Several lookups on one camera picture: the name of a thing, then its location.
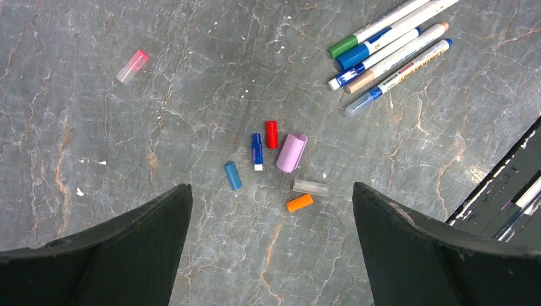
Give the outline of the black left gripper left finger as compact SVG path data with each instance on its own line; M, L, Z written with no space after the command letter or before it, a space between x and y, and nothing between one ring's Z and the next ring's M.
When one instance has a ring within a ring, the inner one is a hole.
M193 207L180 184L39 248L1 253L2 305L168 305Z

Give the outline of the orange pen cap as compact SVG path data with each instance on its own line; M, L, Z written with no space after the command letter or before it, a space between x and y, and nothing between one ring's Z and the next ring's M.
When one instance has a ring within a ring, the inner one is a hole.
M313 204L313 198L310 194L303 194L302 196L299 196L296 199L293 199L286 203L287 210L292 213L295 211L298 211L304 207L307 207L311 204Z

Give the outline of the green capped marker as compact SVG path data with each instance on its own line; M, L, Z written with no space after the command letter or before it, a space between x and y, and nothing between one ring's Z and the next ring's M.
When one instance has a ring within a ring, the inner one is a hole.
M399 6L388 11L386 14L374 20L372 23L364 26L353 34L346 36L341 41L333 44L327 50L329 55L333 59L335 59L337 56L366 41L368 38L375 35L378 31L381 31L385 27L393 24L394 22L405 17L409 13L415 11L417 8L420 8L428 2L429 0L409 0L403 4L400 4Z

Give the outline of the pink highlighter cap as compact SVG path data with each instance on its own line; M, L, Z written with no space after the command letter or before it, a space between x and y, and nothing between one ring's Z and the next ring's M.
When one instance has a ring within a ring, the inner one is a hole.
M301 134L295 136L288 134L281 152L276 161L276 166L285 173L291 173L297 169L306 144L308 136Z

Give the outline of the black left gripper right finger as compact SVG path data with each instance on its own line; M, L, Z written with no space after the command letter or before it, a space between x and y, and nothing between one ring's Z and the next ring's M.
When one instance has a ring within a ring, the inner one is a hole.
M540 250L483 238L357 182L353 215L376 305L539 305Z

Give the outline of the clear red pen cap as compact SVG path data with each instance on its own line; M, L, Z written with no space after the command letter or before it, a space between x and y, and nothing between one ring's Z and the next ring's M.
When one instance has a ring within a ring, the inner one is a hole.
M128 63L116 74L116 79L122 84L129 84L148 60L149 56L144 51L137 50Z

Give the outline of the dark blue pen cap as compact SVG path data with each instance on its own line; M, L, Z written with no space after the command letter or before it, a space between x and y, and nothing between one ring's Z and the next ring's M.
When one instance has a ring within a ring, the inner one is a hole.
M255 171L263 170L263 148L260 133L253 133L251 140L251 157Z

